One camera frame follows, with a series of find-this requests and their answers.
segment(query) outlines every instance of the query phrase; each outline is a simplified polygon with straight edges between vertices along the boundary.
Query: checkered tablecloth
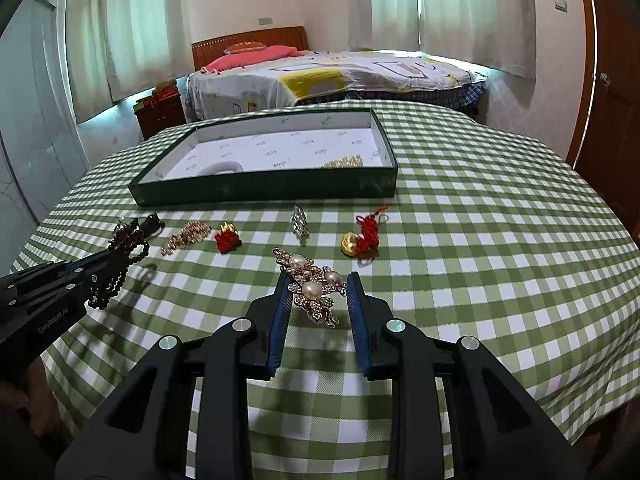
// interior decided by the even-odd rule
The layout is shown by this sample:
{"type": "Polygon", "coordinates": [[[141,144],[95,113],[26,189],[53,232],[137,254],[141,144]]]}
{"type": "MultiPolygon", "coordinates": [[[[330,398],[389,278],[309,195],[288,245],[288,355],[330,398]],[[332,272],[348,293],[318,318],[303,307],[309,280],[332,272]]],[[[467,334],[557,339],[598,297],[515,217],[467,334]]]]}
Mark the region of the checkered tablecloth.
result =
{"type": "MultiPolygon", "coordinates": [[[[598,195],[540,142],[446,108],[391,101],[310,108],[363,105],[375,109],[399,163],[373,264],[348,259],[338,242],[357,230],[354,216],[379,201],[302,201],[311,231],[306,248],[290,232],[292,203],[158,210],[167,228],[129,269],[120,295],[43,354],[72,428],[82,428],[160,336],[207,336],[270,294],[278,278],[274,247],[343,274],[357,270],[369,294],[429,336],[477,336],[570,441],[635,396],[640,252],[598,195]],[[215,229],[233,222],[244,243],[223,256],[211,239],[163,258],[160,246],[189,219],[215,229]]],[[[167,130],[91,170],[31,237],[14,269],[87,256],[107,246],[118,215],[151,213],[136,206],[127,184],[188,128],[167,130]]],[[[282,368],[269,383],[248,383],[257,479],[385,478],[390,385],[361,377],[346,305],[338,300],[335,310],[340,325],[326,330],[295,309],[282,368]]],[[[198,403],[196,392],[189,466],[198,403]]],[[[441,412],[451,474],[444,406],[441,412]]]]}

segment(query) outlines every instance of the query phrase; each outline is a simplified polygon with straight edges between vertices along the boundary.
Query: gold chain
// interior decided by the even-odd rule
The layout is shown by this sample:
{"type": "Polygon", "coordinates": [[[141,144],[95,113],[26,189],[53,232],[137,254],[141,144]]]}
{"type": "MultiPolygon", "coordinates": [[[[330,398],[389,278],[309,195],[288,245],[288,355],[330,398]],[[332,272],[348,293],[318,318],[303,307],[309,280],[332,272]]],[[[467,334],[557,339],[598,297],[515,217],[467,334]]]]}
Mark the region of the gold chain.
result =
{"type": "Polygon", "coordinates": [[[181,246],[203,241],[211,232],[211,227],[200,220],[191,220],[182,228],[180,234],[171,235],[160,248],[162,256],[173,254],[181,246]]]}

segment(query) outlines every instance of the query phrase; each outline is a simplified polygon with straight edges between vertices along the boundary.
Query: door knob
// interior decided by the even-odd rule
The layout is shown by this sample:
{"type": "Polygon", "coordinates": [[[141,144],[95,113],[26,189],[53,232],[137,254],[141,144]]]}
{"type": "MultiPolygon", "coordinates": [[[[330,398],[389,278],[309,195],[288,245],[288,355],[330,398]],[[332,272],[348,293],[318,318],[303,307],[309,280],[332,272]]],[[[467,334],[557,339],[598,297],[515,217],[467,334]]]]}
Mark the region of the door knob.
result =
{"type": "Polygon", "coordinates": [[[609,74],[605,74],[604,72],[601,73],[600,74],[600,81],[602,81],[602,84],[607,89],[611,86],[611,78],[609,77],[609,74]]]}

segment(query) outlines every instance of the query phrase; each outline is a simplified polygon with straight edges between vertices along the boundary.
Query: red pillow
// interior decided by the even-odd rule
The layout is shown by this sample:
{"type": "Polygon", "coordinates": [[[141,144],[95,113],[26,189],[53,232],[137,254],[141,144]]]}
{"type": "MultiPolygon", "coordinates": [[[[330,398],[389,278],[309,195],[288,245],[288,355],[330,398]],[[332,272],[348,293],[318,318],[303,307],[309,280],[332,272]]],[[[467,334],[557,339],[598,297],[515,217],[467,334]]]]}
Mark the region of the red pillow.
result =
{"type": "Polygon", "coordinates": [[[275,61],[283,57],[299,56],[304,56],[304,54],[294,46],[271,45],[258,52],[243,52],[242,54],[229,54],[228,56],[219,57],[204,67],[203,70],[204,72],[215,74],[239,66],[250,66],[265,61],[275,61]]]}

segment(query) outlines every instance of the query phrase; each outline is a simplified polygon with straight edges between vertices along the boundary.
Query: pillow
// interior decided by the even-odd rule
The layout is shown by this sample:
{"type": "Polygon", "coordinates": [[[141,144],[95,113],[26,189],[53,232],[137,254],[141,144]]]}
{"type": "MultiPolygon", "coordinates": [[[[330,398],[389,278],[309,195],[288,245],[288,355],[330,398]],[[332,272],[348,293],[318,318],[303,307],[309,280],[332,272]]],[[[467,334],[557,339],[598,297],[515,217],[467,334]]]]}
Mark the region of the pillow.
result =
{"type": "Polygon", "coordinates": [[[259,41],[243,41],[242,43],[236,43],[228,46],[225,49],[225,55],[229,54],[242,54],[243,52],[257,52],[258,50],[264,50],[267,46],[259,41]]]}
{"type": "Polygon", "coordinates": [[[271,45],[259,52],[243,52],[242,54],[231,54],[230,56],[221,56],[217,60],[212,61],[201,72],[209,74],[217,74],[237,68],[239,66],[250,66],[265,61],[275,61],[283,57],[304,56],[302,52],[294,46],[271,45]]]}

